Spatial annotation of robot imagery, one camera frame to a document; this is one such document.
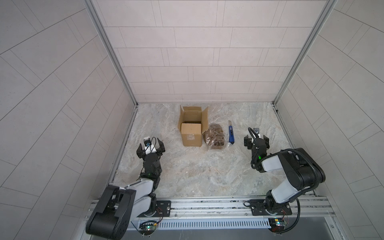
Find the blue utility knife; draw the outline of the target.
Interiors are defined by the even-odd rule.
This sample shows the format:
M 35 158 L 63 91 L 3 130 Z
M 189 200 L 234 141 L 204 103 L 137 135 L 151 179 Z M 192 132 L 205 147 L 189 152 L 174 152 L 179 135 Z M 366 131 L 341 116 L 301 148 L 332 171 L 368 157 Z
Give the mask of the blue utility knife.
M 234 130 L 231 120 L 229 120 L 229 143 L 232 145 L 235 143 Z

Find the clear bag of brown contents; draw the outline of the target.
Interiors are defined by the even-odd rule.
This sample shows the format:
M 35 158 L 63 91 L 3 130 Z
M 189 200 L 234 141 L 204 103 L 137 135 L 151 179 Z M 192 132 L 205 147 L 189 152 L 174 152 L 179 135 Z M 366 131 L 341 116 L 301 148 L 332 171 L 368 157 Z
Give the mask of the clear bag of brown contents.
M 208 150 L 223 150 L 227 143 L 223 128 L 219 124 L 210 124 L 203 138 Z

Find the brown cardboard express box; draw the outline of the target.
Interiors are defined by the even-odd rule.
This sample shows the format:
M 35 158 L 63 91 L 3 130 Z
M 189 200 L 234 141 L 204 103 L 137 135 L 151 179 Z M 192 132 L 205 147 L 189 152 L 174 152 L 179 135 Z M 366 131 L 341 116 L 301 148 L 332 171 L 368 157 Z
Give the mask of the brown cardboard express box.
M 183 146 L 201 147 L 203 134 L 209 129 L 209 107 L 180 106 L 178 129 Z

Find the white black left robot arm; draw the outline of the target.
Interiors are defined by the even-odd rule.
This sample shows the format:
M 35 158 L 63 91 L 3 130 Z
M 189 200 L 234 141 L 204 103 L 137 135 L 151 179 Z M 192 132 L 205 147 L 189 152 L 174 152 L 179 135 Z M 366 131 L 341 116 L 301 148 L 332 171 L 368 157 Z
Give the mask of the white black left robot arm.
M 138 158 L 143 160 L 139 178 L 126 187 L 106 187 L 86 224 L 87 234 L 120 240 L 134 218 L 159 212 L 155 190 L 160 183 L 160 159 L 165 151 L 164 143 L 158 138 L 144 139 L 137 149 Z

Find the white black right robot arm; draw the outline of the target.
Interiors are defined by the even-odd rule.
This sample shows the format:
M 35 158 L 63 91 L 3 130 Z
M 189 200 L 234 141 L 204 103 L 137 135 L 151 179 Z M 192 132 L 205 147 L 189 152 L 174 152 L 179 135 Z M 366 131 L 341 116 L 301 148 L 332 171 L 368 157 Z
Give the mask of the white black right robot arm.
M 245 202 L 245 206 L 251 208 L 254 216 L 291 214 L 289 203 L 316 189 L 326 180 L 325 172 L 303 148 L 285 149 L 268 155 L 269 139 L 250 136 L 244 137 L 244 146 L 252 151 L 252 169 L 260 173 L 283 170 L 286 175 L 279 186 L 266 193 L 263 202 Z

